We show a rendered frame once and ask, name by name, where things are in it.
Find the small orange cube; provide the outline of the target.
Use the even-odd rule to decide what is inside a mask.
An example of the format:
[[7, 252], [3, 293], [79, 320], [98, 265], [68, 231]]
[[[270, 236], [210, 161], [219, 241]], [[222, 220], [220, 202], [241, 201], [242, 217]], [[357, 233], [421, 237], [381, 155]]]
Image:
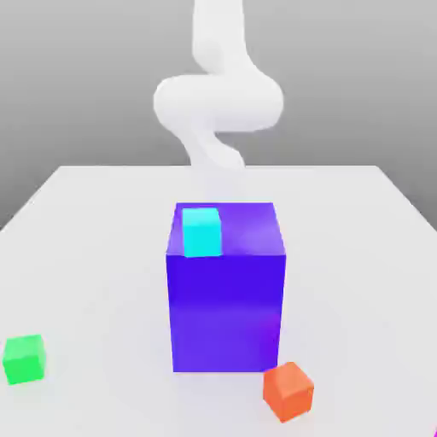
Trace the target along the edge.
[[263, 400], [280, 422], [310, 411], [313, 392], [313, 381], [295, 362], [277, 366], [263, 375]]

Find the small cyan cube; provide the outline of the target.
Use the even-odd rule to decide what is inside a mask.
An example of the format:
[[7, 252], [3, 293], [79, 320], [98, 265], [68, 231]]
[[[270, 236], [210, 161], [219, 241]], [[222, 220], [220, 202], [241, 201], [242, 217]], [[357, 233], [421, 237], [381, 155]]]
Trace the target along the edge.
[[184, 208], [182, 227], [185, 257], [216, 257], [222, 254], [222, 225], [217, 208]]

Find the large blue box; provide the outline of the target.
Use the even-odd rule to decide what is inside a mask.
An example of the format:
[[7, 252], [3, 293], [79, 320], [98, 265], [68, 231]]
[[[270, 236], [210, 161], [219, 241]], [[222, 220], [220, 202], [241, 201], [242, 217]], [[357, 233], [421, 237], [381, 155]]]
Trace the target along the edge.
[[166, 275], [176, 372], [263, 372], [277, 366], [286, 251], [270, 202], [215, 202], [222, 223], [218, 257], [184, 256], [176, 204]]

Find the small green cube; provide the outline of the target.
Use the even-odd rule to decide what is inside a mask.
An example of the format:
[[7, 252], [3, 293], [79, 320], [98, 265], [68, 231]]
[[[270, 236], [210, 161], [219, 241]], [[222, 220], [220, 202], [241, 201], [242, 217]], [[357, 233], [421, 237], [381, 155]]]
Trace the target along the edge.
[[46, 365], [43, 337], [24, 335], [8, 338], [2, 364], [9, 385], [42, 380]]

